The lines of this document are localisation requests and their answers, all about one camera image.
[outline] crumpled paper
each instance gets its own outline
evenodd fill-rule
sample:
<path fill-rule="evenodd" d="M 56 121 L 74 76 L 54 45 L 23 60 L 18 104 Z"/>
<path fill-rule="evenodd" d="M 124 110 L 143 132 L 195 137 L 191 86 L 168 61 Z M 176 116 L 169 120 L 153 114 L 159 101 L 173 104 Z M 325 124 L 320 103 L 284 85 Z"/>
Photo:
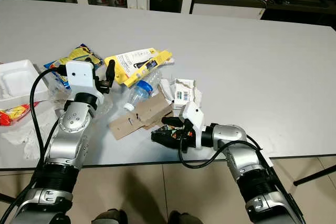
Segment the crumpled paper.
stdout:
<path fill-rule="evenodd" d="M 55 114 L 55 110 L 52 107 L 37 115 L 37 121 L 44 144 L 47 141 L 49 132 L 56 120 L 57 117 Z M 32 119 L 21 127 L 16 128 L 15 130 L 1 133 L 0 136 L 1 138 L 8 140 L 13 145 L 24 144 L 25 159 L 40 158 L 37 136 Z"/>

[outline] bottle cap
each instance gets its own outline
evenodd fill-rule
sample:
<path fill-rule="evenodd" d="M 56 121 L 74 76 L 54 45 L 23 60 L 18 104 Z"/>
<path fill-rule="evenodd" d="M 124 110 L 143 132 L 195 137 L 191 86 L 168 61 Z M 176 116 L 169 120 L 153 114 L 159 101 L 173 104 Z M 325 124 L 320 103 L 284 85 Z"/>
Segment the bottle cap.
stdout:
<path fill-rule="evenodd" d="M 145 82 L 143 80 L 139 81 L 138 84 L 137 84 L 137 86 L 140 87 L 140 88 L 142 88 L 142 89 L 144 89 L 144 90 L 146 90 L 148 92 L 148 94 L 151 94 L 152 91 L 153 91 L 152 86 L 150 86 L 149 83 L 147 83 L 147 82 Z"/>
<path fill-rule="evenodd" d="M 126 103 L 124 105 L 124 108 L 127 109 L 127 110 L 129 110 L 129 111 L 134 110 L 134 106 L 131 103 Z"/>

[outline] cable connector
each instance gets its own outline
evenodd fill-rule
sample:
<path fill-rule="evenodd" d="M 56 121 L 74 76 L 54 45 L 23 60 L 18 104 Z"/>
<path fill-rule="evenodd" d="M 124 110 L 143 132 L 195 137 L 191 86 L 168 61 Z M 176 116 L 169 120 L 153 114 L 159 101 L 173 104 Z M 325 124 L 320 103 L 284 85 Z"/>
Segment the cable connector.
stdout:
<path fill-rule="evenodd" d="M 58 67 L 53 68 L 52 70 L 58 72 L 61 76 L 67 76 L 67 69 L 65 65 L 59 65 Z"/>

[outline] white styrofoam tray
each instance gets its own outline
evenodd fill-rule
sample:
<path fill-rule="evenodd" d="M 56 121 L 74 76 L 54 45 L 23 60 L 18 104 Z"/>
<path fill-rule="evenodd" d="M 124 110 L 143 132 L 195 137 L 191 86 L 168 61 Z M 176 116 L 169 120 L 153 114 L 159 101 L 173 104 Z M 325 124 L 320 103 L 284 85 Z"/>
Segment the white styrofoam tray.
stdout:
<path fill-rule="evenodd" d="M 0 110 L 29 103 L 30 90 L 38 72 L 29 60 L 0 65 Z M 48 99 L 48 88 L 43 81 L 36 87 L 34 101 Z"/>

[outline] barcode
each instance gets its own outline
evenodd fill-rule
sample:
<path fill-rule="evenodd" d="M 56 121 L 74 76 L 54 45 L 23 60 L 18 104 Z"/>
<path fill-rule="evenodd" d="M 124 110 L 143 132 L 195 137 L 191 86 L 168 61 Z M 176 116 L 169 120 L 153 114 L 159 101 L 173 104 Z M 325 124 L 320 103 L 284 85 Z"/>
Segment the barcode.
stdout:
<path fill-rule="evenodd" d="M 187 101 L 188 100 L 188 92 L 184 91 L 183 95 L 184 95 L 184 101 Z"/>

